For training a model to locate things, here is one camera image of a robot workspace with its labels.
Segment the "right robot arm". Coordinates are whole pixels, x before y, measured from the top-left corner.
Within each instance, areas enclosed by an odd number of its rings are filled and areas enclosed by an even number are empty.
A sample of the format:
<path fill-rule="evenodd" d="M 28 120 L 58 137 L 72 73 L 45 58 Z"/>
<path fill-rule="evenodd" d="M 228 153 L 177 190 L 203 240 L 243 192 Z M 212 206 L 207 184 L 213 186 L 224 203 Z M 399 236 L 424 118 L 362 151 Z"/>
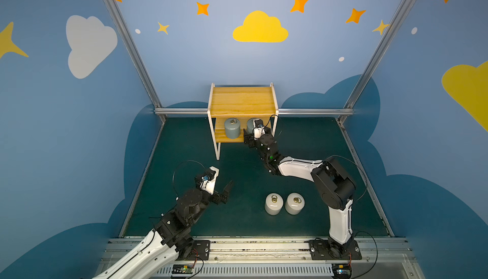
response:
<path fill-rule="evenodd" d="M 255 137 L 245 131 L 243 141 L 258 150 L 269 173 L 314 183 L 320 198 L 329 208 L 330 244 L 344 247 L 353 241 L 352 205 L 357 185 L 335 157 L 315 161 L 285 157 L 278 152 L 277 140 L 268 133 Z"/>

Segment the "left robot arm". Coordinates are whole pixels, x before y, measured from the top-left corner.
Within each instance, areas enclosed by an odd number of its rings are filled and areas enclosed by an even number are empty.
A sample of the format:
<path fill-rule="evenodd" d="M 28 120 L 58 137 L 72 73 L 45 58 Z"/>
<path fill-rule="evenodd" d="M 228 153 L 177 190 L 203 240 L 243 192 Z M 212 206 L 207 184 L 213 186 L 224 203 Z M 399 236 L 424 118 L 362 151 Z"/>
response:
<path fill-rule="evenodd" d="M 185 192 L 138 245 L 96 278 L 150 278 L 180 256 L 189 255 L 193 249 L 191 227 L 211 203 L 225 204 L 233 186 L 231 181 L 222 192 L 209 193 L 202 187 Z"/>

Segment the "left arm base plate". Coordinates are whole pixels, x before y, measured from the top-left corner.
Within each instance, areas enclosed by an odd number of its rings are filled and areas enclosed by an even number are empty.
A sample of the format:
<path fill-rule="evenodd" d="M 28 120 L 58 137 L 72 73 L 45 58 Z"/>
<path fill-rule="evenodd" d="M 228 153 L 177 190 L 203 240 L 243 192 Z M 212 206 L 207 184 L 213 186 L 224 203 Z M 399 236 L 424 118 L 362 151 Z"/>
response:
<path fill-rule="evenodd" d="M 193 240 L 192 243 L 185 246 L 180 252 L 179 261 L 195 260 L 196 257 L 200 257 L 204 261 L 208 261 L 210 254 L 211 241 L 209 240 Z"/>

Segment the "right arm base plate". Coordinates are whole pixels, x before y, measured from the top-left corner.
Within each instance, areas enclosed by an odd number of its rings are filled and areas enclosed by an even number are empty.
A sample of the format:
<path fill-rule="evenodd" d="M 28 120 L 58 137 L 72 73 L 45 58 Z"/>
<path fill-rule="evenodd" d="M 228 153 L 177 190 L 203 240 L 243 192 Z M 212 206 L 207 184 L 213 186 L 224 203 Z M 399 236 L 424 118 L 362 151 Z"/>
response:
<path fill-rule="evenodd" d="M 341 245 L 333 240 L 315 238 L 308 241 L 312 260 L 361 260 L 358 243 L 351 238 Z"/>

